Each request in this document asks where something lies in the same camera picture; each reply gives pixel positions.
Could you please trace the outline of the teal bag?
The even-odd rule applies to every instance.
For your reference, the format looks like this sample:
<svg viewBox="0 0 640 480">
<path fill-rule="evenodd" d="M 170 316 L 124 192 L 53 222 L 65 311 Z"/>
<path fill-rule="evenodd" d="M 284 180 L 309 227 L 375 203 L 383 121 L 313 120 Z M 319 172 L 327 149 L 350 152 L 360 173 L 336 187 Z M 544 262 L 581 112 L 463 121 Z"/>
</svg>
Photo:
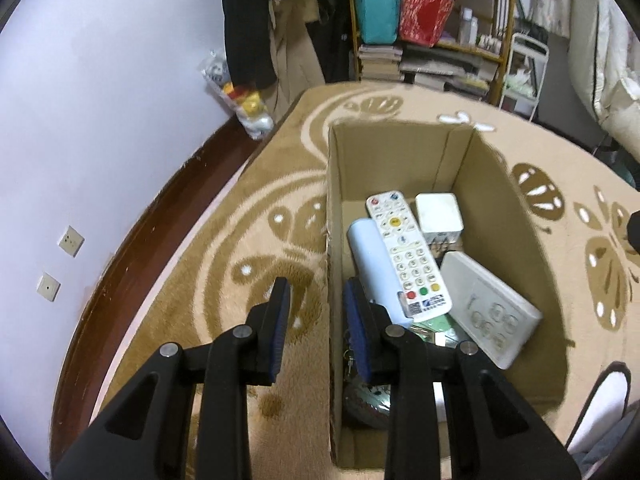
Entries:
<svg viewBox="0 0 640 480">
<path fill-rule="evenodd" d="M 355 0 L 361 39 L 365 44 L 393 44 L 397 40 L 400 0 Z"/>
</svg>

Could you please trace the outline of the white utility cart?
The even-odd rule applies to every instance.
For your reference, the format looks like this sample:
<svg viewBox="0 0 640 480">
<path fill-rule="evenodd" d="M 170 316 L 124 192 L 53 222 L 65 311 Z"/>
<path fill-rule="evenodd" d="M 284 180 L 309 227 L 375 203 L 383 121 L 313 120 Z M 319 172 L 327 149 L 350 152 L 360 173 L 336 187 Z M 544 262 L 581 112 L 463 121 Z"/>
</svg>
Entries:
<svg viewBox="0 0 640 480">
<path fill-rule="evenodd" d="M 532 122 L 536 116 L 549 63 L 549 48 L 520 32 L 511 37 L 499 107 Z"/>
</svg>

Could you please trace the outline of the wall socket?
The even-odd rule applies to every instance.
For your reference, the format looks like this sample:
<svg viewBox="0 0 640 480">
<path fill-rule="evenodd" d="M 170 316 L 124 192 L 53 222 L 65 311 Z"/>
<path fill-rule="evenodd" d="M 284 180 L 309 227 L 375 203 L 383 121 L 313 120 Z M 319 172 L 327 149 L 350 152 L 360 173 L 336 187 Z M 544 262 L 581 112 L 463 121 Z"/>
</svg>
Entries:
<svg viewBox="0 0 640 480">
<path fill-rule="evenodd" d="M 58 247 L 61 248 L 63 252 L 66 252 L 67 255 L 75 258 L 84 244 L 84 241 L 85 237 L 83 237 L 72 226 L 68 226 L 61 238 L 58 240 Z"/>
<path fill-rule="evenodd" d="M 53 302 L 58 296 L 60 287 L 61 283 L 58 280 L 50 274 L 43 273 L 38 281 L 36 292 L 45 300 Z"/>
</svg>

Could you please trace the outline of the wooden bookshelf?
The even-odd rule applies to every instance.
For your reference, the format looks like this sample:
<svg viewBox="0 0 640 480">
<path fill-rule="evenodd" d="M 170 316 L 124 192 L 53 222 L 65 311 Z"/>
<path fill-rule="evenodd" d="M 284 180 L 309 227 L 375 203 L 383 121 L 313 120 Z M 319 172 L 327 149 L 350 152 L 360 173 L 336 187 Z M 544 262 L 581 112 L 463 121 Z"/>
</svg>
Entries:
<svg viewBox="0 0 640 480">
<path fill-rule="evenodd" d="M 500 41 L 497 54 L 477 44 L 460 44 L 442 40 L 446 21 L 454 10 L 454 0 L 401 0 L 398 38 L 422 47 L 439 47 L 480 56 L 498 64 L 497 73 L 490 84 L 488 102 L 499 102 L 506 76 L 506 62 L 514 33 L 515 0 L 494 0 L 490 23 L 491 38 Z"/>
</svg>

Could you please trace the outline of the cream duvet on chair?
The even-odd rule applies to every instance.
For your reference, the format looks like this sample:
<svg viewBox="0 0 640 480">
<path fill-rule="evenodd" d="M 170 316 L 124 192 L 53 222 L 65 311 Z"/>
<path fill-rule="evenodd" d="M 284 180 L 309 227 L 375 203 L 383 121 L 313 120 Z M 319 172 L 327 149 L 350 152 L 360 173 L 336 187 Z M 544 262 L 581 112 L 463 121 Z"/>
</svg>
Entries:
<svg viewBox="0 0 640 480">
<path fill-rule="evenodd" d="M 570 80 L 599 126 L 639 157 L 639 40 L 614 0 L 570 0 Z"/>
</svg>

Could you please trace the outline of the small white square box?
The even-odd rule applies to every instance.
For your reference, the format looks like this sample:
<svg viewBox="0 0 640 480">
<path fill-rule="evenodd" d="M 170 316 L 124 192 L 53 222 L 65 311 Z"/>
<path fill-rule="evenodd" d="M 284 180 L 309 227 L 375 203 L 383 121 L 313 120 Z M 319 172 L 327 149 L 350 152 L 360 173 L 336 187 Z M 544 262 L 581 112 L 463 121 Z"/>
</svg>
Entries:
<svg viewBox="0 0 640 480">
<path fill-rule="evenodd" d="M 454 193 L 421 193 L 414 203 L 420 230 L 428 244 L 457 243 L 464 223 Z"/>
</svg>

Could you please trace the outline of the wall socket lower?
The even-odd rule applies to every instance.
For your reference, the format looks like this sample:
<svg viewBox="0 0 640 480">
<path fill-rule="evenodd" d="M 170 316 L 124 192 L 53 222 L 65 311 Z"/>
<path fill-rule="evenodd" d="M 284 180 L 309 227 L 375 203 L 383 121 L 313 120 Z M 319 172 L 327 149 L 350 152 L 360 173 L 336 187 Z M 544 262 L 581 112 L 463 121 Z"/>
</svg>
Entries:
<svg viewBox="0 0 640 480">
<path fill-rule="evenodd" d="M 58 296 L 60 287 L 61 283 L 58 280 L 50 274 L 43 273 L 38 281 L 36 292 L 45 300 L 53 302 Z"/>
</svg>

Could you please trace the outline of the stack of books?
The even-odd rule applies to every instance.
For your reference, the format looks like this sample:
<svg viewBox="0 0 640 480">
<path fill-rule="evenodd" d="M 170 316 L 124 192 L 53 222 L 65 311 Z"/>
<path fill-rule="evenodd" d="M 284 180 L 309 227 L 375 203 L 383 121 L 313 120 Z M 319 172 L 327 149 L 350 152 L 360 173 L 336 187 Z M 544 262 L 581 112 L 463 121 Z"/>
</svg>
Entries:
<svg viewBox="0 0 640 480">
<path fill-rule="evenodd" d="M 395 46 L 362 44 L 357 52 L 362 80 L 403 81 L 400 71 L 402 49 Z"/>
</svg>

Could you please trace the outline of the white TV remote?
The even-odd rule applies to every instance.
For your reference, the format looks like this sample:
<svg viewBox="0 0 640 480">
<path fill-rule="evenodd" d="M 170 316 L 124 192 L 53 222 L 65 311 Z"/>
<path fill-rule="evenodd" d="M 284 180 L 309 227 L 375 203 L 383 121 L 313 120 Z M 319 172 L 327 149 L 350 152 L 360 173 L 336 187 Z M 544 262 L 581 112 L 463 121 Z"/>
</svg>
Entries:
<svg viewBox="0 0 640 480">
<path fill-rule="evenodd" d="M 375 194 L 366 206 L 404 290 L 405 315 L 419 323 L 447 314 L 451 297 L 405 196 L 399 191 Z"/>
</svg>

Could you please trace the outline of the keychain bunch with charms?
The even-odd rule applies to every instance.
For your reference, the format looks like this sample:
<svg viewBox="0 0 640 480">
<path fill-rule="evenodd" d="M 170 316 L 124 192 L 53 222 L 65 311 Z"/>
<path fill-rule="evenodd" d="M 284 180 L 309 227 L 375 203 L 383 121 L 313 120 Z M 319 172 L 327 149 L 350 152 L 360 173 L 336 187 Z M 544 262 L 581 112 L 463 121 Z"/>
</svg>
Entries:
<svg viewBox="0 0 640 480">
<path fill-rule="evenodd" d="M 387 430 L 390 422 L 390 387 L 368 385 L 358 374 L 354 352 L 343 352 L 343 412 L 354 429 Z"/>
</svg>

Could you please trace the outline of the beige patterned rug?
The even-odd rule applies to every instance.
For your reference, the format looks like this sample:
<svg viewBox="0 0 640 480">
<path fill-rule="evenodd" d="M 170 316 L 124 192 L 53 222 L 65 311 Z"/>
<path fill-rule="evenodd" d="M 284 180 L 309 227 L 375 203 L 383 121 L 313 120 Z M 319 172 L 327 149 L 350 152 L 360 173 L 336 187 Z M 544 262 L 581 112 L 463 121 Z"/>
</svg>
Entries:
<svg viewBox="0 0 640 480">
<path fill-rule="evenodd" d="M 561 440 L 613 362 L 639 370 L 639 194 L 588 152 L 490 105 L 390 84 L 307 91 L 138 317 L 103 389 L 111 399 L 165 341 L 206 344 L 292 286 L 281 374 L 250 388 L 258 479 L 378 479 L 386 437 L 337 422 L 326 226 L 329 142 L 368 194 L 452 191 L 464 251 L 544 318 L 506 373 Z"/>
</svg>

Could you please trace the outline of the black hanging coat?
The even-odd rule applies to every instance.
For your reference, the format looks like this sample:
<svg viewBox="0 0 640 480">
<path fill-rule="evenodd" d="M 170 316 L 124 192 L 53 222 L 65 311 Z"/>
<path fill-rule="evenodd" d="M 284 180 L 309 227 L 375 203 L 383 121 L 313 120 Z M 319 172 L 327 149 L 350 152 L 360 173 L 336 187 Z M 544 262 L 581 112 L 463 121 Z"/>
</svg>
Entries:
<svg viewBox="0 0 640 480">
<path fill-rule="evenodd" d="M 222 0 L 232 84 L 264 90 L 277 82 L 270 52 L 269 0 Z"/>
</svg>

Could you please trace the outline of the red gift bag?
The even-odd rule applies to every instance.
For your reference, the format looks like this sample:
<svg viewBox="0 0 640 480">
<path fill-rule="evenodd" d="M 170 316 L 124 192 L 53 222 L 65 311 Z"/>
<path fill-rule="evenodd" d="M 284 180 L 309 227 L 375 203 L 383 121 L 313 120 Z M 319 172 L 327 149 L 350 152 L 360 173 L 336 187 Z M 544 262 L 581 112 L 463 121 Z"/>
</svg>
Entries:
<svg viewBox="0 0 640 480">
<path fill-rule="evenodd" d="M 422 47 L 440 40 L 456 0 L 400 0 L 399 37 Z"/>
</svg>

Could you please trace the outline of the white button panel box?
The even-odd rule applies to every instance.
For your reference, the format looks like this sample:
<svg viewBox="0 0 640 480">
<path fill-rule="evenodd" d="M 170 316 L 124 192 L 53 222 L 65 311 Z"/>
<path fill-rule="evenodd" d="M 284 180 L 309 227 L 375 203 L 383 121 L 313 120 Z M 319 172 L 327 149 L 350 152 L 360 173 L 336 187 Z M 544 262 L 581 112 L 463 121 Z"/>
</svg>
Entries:
<svg viewBox="0 0 640 480">
<path fill-rule="evenodd" d="M 507 370 L 542 313 L 464 252 L 446 252 L 440 274 L 452 301 L 449 315 L 500 370 Z"/>
</svg>

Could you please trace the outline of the light blue slim remote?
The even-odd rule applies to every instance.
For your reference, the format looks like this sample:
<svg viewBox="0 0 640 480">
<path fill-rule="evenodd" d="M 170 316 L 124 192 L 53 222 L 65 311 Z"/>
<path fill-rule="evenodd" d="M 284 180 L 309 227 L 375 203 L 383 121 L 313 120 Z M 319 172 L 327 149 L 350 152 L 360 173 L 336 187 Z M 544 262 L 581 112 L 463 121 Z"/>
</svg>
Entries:
<svg viewBox="0 0 640 480">
<path fill-rule="evenodd" d="M 383 306 L 394 324 L 409 328 L 405 315 L 404 290 L 390 258 L 390 252 L 372 219 L 357 219 L 346 232 L 358 278 L 369 301 Z"/>
</svg>

